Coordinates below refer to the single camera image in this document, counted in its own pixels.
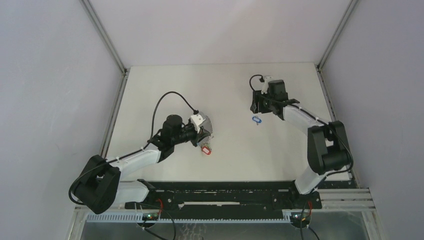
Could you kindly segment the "blue key tag with key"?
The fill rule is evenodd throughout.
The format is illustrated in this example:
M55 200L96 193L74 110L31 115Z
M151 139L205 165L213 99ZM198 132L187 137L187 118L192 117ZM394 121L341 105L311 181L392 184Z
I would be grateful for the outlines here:
M262 120L258 116L253 116L251 119L257 126L262 123Z

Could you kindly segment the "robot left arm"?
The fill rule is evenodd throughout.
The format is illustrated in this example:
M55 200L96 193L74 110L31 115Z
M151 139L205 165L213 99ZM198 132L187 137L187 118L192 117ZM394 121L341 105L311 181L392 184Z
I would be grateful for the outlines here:
M124 178L165 160L174 152L176 145L190 142L194 147L200 147L209 139L210 127L210 119L203 112L191 115L187 124L179 115L169 115L145 147L112 160L100 155L92 156L70 185L69 199L97 215L113 205L127 202L138 202L145 209L153 207L156 194L145 183L124 181Z

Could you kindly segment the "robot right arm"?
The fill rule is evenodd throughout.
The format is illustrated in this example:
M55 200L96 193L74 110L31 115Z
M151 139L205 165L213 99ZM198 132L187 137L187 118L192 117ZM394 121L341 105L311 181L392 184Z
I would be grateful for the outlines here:
M252 90L250 110L254 114L272 113L307 137L307 163L291 187L289 203L302 208L309 195L329 176L348 173L354 166L345 126L341 121L325 121L306 110L297 99L289 98L285 82L257 75L261 89Z

